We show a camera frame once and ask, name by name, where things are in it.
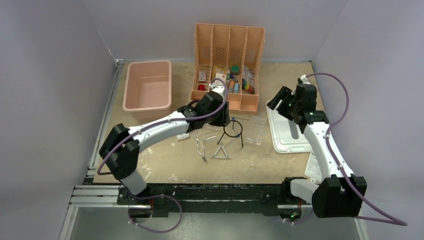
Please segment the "wire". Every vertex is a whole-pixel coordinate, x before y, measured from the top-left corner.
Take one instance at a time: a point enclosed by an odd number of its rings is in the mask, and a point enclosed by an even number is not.
[[[215,78],[213,80],[213,82],[215,82],[216,80],[220,81],[222,83],[223,87],[224,87],[224,92],[223,92],[224,93],[224,99],[222,101],[222,104],[215,111],[213,111],[211,113],[208,113],[206,115],[202,115],[202,116],[171,118],[171,119],[167,119],[167,120],[162,120],[162,121],[154,122],[154,123],[152,123],[150,125],[147,125],[145,127],[142,127],[140,130],[137,130],[134,133],[132,133],[132,134],[128,135],[127,137],[125,137],[115,147],[112,148],[112,150],[106,155],[106,157],[103,159],[103,161],[98,166],[98,168],[97,168],[97,174],[98,175],[109,175],[109,174],[112,174],[111,172],[101,172],[103,166],[108,161],[108,159],[111,157],[111,155],[113,153],[115,153],[115,151],[119,147],[121,147],[124,143],[126,143],[129,139],[131,139],[132,137],[136,136],[137,134],[142,133],[143,131],[146,131],[147,129],[156,127],[156,126],[161,125],[161,124],[164,124],[164,123],[170,123],[170,122],[175,122],[175,121],[194,121],[194,120],[200,120],[200,119],[209,118],[210,116],[213,116],[216,113],[218,113],[226,105],[226,103],[227,103],[228,89],[227,89],[226,83],[223,80],[221,80],[219,78]],[[167,229],[167,230],[155,230],[155,229],[151,229],[151,228],[148,228],[146,226],[143,226],[143,225],[140,225],[140,224],[136,223],[131,218],[131,216],[130,216],[130,210],[128,210],[128,217],[129,217],[130,223],[134,224],[136,227],[142,228],[142,229],[147,230],[147,231],[152,232],[152,233],[164,234],[164,233],[171,232],[172,230],[176,229],[178,227],[178,225],[180,225],[181,220],[183,219],[183,208],[181,207],[180,203],[175,198],[173,198],[171,196],[168,196],[168,195],[154,195],[154,196],[148,196],[148,197],[139,197],[139,196],[136,196],[136,195],[132,194],[131,191],[128,188],[127,188],[127,190],[128,190],[128,193],[131,195],[131,197],[133,199],[150,200],[150,199],[154,199],[154,198],[167,198],[167,199],[170,199],[170,200],[174,201],[176,203],[176,205],[178,206],[178,208],[179,208],[179,219],[178,219],[178,222],[173,227],[171,227],[170,229]]]
[[[167,119],[167,120],[162,120],[162,121],[157,121],[154,122],[152,124],[149,124],[145,127],[142,127],[140,130],[135,131],[134,133],[130,134],[129,136],[127,136],[126,138],[124,138],[122,141],[120,141],[114,148],[112,148],[112,150],[106,155],[106,157],[103,159],[103,161],[100,163],[100,165],[97,168],[97,174],[98,175],[110,175],[112,174],[111,172],[101,172],[103,166],[105,165],[105,163],[108,161],[108,159],[111,157],[111,155],[122,146],[122,144],[126,143],[129,139],[131,139],[132,137],[136,136],[139,133],[142,133],[143,131],[146,131],[147,129],[159,126],[161,124],[165,124],[165,123],[170,123],[170,122],[175,122],[175,121],[194,121],[194,120],[200,120],[200,119],[205,119],[205,118],[209,118],[210,116],[215,115],[216,113],[218,113],[225,105],[227,102],[227,97],[228,97],[228,89],[227,89],[227,85],[226,83],[219,79],[219,78],[215,78],[213,81],[220,81],[224,87],[224,100],[222,101],[222,104],[213,112],[208,113],[206,115],[202,115],[202,116],[194,116],[194,117],[179,117],[179,118],[171,118],[171,119]]]
[[[384,217],[390,219],[390,220],[386,220],[386,219],[380,219],[380,218],[374,218],[374,217],[367,217],[367,216],[357,216],[357,219],[363,219],[363,220],[369,220],[369,221],[374,221],[374,222],[380,222],[380,223],[387,223],[387,224],[393,224],[393,225],[400,225],[400,226],[407,226],[408,223],[400,220],[390,214],[388,214],[387,212],[381,210],[380,208],[378,208],[377,206],[375,206],[374,204],[372,204],[368,199],[366,199],[357,189],[356,187],[352,184],[351,180],[348,177],[348,174],[345,172],[345,169],[343,168],[343,165],[340,163],[340,160],[337,158],[336,154],[333,151],[333,148],[330,144],[330,131],[334,128],[334,126],[336,126],[337,124],[339,124],[346,116],[346,113],[348,112],[348,108],[349,108],[349,94],[348,94],[348,90],[346,89],[345,84],[336,76],[329,74],[329,73],[323,73],[323,72],[318,72],[318,73],[312,73],[307,75],[306,77],[309,78],[311,76],[316,76],[316,75],[325,75],[325,76],[329,76],[334,78],[335,80],[337,80],[337,82],[341,85],[341,87],[344,90],[344,94],[346,95],[346,107],[344,108],[344,112],[341,115],[341,117],[335,121],[334,123],[330,124],[327,132],[325,133],[325,143],[327,144],[328,150],[330,151],[332,157],[334,158],[335,162],[337,163],[341,173],[344,176],[344,179],[346,179],[347,184],[349,185],[349,187],[352,189],[352,191],[362,200],[364,201],[368,206],[370,206],[372,209],[374,209],[376,212],[378,212],[379,214],[383,215]]]

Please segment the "white wall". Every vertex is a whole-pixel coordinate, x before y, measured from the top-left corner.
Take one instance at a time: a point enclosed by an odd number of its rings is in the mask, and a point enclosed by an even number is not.
[[[347,0],[84,0],[116,59],[194,59],[196,23],[265,28],[265,61],[316,57]]]
[[[424,197],[423,0],[349,0],[314,62],[339,76],[351,105],[333,133],[344,158],[368,183],[365,194],[409,226],[368,222],[370,239],[422,239]],[[331,122],[345,106],[327,77],[318,85]],[[378,216],[369,207],[363,215]]]
[[[0,239],[58,239],[114,71],[82,0],[0,1]]]

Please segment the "green object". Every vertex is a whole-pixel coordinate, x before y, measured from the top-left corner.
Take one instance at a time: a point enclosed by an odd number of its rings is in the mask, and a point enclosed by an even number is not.
[[[232,75],[239,75],[240,74],[240,68],[238,66],[232,66],[229,70],[229,73]]]

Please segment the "robotic arm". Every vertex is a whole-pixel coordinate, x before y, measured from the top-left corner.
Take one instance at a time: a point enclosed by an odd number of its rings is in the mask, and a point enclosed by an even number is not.
[[[106,160],[115,179],[124,184],[129,191],[138,195],[147,188],[146,181],[137,171],[138,155],[146,148],[172,136],[189,133],[201,129],[204,124],[226,127],[230,122],[228,102],[225,106],[209,117],[200,118],[217,110],[225,99],[226,89],[223,86],[211,86],[212,90],[200,101],[192,101],[182,106],[170,115],[147,124],[126,128],[123,124],[113,127],[100,148],[100,156]],[[130,137],[124,145],[113,151],[113,148],[125,138]]]
[[[356,217],[361,209],[362,200],[348,186],[344,175],[330,153],[326,137],[335,155],[343,165],[356,189],[365,194],[367,183],[361,176],[355,176],[339,152],[331,134],[326,136],[330,127],[324,111],[316,110],[317,88],[303,75],[297,80],[296,90],[283,86],[278,94],[267,104],[278,114],[294,121],[310,143],[321,170],[323,181],[320,185],[309,182],[303,177],[287,177],[286,195],[295,196],[312,204],[319,218]]]

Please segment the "white paper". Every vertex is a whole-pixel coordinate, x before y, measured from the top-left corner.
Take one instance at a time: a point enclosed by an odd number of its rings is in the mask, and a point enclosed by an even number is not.
[[[315,183],[316,181],[321,182],[322,176],[320,166],[318,165],[317,158],[313,152],[309,154],[305,169],[305,176],[310,178],[309,180],[311,183]]]

